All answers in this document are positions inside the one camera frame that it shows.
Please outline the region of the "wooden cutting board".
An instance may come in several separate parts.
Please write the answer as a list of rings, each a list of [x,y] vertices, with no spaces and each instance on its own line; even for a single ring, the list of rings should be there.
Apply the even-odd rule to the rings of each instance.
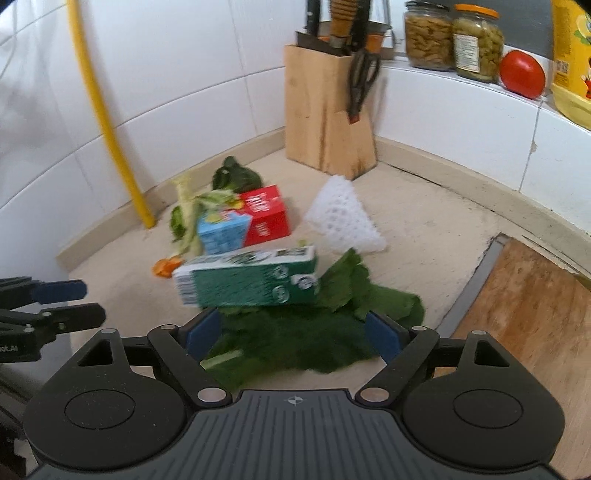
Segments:
[[[566,426],[552,465],[590,476],[590,292],[579,277],[525,243],[495,238],[438,331],[495,337],[558,400]]]

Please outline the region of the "red tomato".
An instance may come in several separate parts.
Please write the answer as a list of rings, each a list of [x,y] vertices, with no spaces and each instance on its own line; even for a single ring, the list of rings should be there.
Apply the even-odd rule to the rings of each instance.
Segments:
[[[528,99],[540,97],[546,87],[546,74],[539,62],[520,50],[507,53],[499,65],[504,87]]]

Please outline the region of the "yellow gas pipe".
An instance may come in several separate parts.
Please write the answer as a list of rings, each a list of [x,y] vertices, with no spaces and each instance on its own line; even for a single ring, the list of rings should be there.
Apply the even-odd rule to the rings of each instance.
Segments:
[[[66,12],[79,71],[100,132],[104,137],[106,149],[127,193],[129,194],[132,206],[134,207],[138,218],[145,228],[153,228],[156,225],[156,219],[139,189],[133,172],[118,142],[115,127],[112,123],[107,104],[104,100],[102,90],[93,68],[85,37],[80,2],[76,0],[67,0]]]

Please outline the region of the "wooden knife block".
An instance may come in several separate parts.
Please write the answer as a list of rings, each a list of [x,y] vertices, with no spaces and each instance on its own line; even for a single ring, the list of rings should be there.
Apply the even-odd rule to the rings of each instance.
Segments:
[[[377,154],[368,108],[349,121],[353,58],[287,45],[283,59],[287,158],[350,180],[373,169]]]

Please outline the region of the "large dark green leaves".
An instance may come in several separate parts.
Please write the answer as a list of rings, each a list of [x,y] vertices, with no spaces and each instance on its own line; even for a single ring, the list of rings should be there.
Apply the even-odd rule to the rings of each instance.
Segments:
[[[377,355],[365,334],[372,311],[407,328],[425,316],[419,296],[372,283],[349,249],[322,275],[313,304],[222,308],[221,337],[201,366],[230,391],[281,371],[332,373]]]

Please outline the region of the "orange peel piece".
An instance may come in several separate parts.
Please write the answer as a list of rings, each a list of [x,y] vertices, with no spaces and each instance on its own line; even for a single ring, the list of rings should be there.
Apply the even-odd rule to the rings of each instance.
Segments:
[[[160,259],[152,266],[152,274],[156,277],[171,278],[172,273],[182,266],[185,260],[179,256]]]

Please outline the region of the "orange lid pickle jar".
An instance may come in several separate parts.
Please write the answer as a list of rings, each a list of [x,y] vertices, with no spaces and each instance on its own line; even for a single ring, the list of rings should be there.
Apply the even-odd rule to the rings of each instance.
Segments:
[[[456,72],[472,80],[496,83],[503,57],[504,34],[499,13],[475,4],[455,5],[453,20]]]

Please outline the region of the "blue drink carton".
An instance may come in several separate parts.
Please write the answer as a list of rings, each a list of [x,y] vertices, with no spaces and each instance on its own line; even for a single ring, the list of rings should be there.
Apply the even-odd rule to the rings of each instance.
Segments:
[[[238,250],[245,246],[252,216],[235,210],[204,214],[197,222],[197,235],[205,255]]]

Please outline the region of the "green white milk carton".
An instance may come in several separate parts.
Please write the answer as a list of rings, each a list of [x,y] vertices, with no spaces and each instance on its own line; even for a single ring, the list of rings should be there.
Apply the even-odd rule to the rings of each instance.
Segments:
[[[257,307],[315,302],[320,283],[312,245],[204,255],[172,272],[186,306]]]

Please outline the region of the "black handled knife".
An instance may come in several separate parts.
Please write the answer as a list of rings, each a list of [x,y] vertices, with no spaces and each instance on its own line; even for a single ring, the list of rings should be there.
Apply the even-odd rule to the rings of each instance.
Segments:
[[[305,14],[305,32],[313,37],[318,36],[322,13],[321,0],[307,0],[307,14]]]
[[[358,0],[356,6],[356,18],[353,20],[351,29],[351,41],[349,41],[349,49],[352,52],[359,51],[367,45],[370,23],[370,0]]]

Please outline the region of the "red drink carton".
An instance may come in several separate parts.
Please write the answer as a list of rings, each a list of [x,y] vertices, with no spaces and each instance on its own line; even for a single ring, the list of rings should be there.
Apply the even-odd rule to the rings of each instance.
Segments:
[[[249,247],[290,236],[287,207],[276,185],[240,193],[239,198],[243,202],[240,212],[250,217],[243,246]]]

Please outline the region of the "black kitchen scissors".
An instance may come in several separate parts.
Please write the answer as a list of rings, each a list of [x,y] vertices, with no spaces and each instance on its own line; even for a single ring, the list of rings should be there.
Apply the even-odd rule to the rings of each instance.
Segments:
[[[380,73],[381,57],[363,48],[353,55],[349,66],[349,123],[360,120],[363,102],[366,101]]]

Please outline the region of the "wooden handled cleaver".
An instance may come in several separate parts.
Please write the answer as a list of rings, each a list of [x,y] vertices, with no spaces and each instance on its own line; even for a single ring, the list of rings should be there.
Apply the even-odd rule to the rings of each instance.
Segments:
[[[331,13],[329,46],[341,49],[346,44],[357,11],[358,2],[356,0],[331,0],[329,2],[329,12]]]

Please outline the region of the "dark green leafy vegetable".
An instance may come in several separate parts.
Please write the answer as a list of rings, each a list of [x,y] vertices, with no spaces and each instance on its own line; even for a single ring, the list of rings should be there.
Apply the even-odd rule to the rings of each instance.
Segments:
[[[263,179],[250,168],[238,163],[233,156],[226,157],[213,174],[211,190],[195,193],[190,177],[181,175],[173,180],[177,205],[172,209],[169,229],[172,242],[177,244],[180,256],[200,255],[204,251],[197,233],[198,220],[208,214],[221,213],[238,204],[238,195],[263,187]]]

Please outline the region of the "yellow oil bottle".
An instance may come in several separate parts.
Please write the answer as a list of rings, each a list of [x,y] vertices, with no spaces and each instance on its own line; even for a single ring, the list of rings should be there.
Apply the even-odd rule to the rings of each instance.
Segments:
[[[571,0],[551,2],[554,74],[551,90],[558,111],[590,129],[590,14]]]

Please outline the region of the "glass jar of pickles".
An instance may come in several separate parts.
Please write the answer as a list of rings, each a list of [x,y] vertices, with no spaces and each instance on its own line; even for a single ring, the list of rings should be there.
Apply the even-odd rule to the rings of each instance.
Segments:
[[[408,1],[406,8],[405,40],[410,65],[437,71],[454,69],[450,8],[432,1]]]

